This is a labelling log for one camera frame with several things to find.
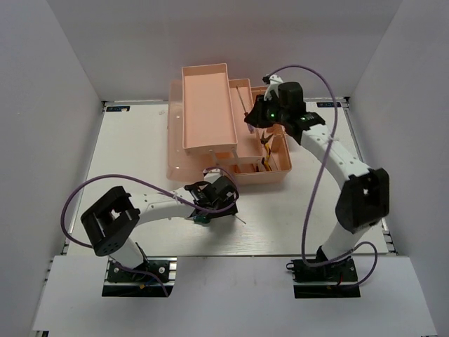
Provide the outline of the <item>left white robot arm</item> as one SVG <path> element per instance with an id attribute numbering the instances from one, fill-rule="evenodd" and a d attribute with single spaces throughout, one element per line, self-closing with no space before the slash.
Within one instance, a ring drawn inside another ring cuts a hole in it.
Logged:
<path id="1" fill-rule="evenodd" d="M 215 218 L 235 215 L 238 198 L 236 185 L 226 176 L 156 194 L 129 193 L 116 186 L 81 215 L 81 223 L 95 255 L 109 256 L 124 266 L 131 279 L 140 280 L 147 275 L 148 262 L 130 238 L 137 226 L 171 218 L 208 224 Z"/>

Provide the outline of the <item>stubby dark green screwdriver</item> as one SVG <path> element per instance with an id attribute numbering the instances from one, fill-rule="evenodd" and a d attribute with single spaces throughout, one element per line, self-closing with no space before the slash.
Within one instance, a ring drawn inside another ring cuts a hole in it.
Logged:
<path id="1" fill-rule="evenodd" d="M 201 215 L 188 217 L 187 220 L 192 221 L 197 225 L 208 225 L 211 222 L 210 218 Z"/>

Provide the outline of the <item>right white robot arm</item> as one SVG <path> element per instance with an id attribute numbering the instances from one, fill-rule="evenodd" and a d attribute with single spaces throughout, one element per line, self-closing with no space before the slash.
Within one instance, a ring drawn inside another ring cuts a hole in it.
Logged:
<path id="1" fill-rule="evenodd" d="M 373 169 L 336 140 L 325 120 L 307 111 L 299 83 L 269 80 L 245 122 L 255 128 L 280 125 L 296 143 L 321 162 L 336 181 L 340 195 L 335 206 L 337 223 L 318 251 L 316 269 L 327 280 L 342 271 L 341 260 L 349 256 L 362 236 L 389 214 L 389 174 Z"/>

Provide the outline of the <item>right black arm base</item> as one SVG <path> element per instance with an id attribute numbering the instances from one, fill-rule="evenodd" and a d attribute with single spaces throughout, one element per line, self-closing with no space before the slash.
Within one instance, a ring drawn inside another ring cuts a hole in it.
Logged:
<path id="1" fill-rule="evenodd" d="M 293 276 L 295 299 L 361 297 L 352 258 L 323 267 L 308 267 L 297 259 L 287 263 L 286 269 Z"/>

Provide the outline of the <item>blue handled small screwdriver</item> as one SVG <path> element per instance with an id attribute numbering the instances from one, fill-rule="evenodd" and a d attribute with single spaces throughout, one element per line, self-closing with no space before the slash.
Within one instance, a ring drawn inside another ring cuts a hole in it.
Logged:
<path id="1" fill-rule="evenodd" d="M 244 103 L 244 101 L 243 101 L 243 98 L 242 98 L 242 95 L 241 95 L 241 92 L 240 92 L 240 88 L 239 88 L 238 86 L 236 86 L 236 90 L 237 90 L 237 93 L 238 93 L 238 96 L 239 96 L 239 100 L 240 100 L 241 105 L 242 105 L 242 108 L 243 108 L 244 115 L 247 116 L 247 115 L 248 115 L 248 112 L 247 112 L 247 109 L 246 109 L 246 105 L 245 105 L 245 103 Z M 250 124 L 246 124 L 246 125 L 247 125 L 247 127 L 248 127 L 248 131 L 249 131 L 251 134 L 253 134 L 254 131 L 255 131 L 254 127 L 251 126 Z"/>

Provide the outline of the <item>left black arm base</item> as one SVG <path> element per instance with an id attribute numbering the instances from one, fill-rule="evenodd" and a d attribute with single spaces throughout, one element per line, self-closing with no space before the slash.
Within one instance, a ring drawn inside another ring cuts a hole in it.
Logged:
<path id="1" fill-rule="evenodd" d="M 175 285 L 177 258 L 148 258 L 139 267 L 141 272 L 129 272 L 109 259 L 102 287 L 106 298 L 167 298 Z"/>

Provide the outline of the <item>pink plastic toolbox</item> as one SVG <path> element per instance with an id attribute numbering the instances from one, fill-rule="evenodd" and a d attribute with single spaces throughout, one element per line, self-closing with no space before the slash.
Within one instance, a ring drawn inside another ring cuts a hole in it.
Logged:
<path id="1" fill-rule="evenodd" d="M 169 180 L 193 183 L 211 166 L 227 169 L 240 185 L 280 183 L 292 169 L 286 135 L 280 126 L 272 134 L 269 164 L 261 161 L 263 130 L 248 131 L 236 86 L 247 112 L 264 87 L 252 87 L 249 79 L 230 79 L 227 65 L 197 65 L 182 68 L 182 77 L 170 84 L 167 117 L 167 167 Z"/>

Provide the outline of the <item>yellow long nose pliers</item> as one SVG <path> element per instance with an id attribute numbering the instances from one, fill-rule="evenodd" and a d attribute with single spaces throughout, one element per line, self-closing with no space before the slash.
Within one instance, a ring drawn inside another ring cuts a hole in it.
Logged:
<path id="1" fill-rule="evenodd" d="M 272 136 L 273 136 L 272 134 L 269 134 L 268 136 L 266 136 L 265 132 L 263 131 L 262 135 L 260 137 L 260 143 L 265 150 L 265 157 L 262 158 L 261 163 L 264 166 L 265 171 L 268 171 L 268 172 L 272 171 L 272 168 L 269 164 L 269 160 L 270 160 L 271 154 L 272 154 L 272 150 L 269 145 L 269 141 L 271 140 Z"/>

